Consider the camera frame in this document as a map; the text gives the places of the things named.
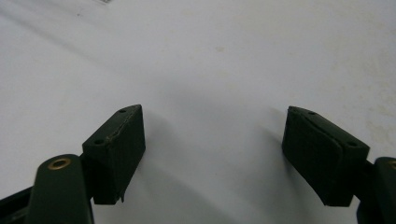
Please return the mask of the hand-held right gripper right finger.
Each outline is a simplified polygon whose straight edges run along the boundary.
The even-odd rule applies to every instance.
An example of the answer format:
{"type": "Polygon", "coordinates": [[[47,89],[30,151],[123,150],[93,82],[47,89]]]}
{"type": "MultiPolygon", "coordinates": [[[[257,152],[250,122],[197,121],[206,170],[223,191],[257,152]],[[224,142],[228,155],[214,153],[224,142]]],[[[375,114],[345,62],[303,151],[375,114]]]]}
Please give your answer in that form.
{"type": "Polygon", "coordinates": [[[370,148],[320,114],[291,106],[282,150],[324,204],[349,206],[370,148]]]}

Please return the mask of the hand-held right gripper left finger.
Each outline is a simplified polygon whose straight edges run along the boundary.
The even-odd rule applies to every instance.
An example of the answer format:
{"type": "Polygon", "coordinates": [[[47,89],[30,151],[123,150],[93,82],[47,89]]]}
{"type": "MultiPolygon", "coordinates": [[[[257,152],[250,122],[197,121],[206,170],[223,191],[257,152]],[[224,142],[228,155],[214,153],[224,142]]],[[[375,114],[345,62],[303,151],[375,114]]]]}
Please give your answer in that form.
{"type": "Polygon", "coordinates": [[[81,155],[95,204],[116,204],[146,150],[142,105],[116,111],[83,144],[81,155]]]}

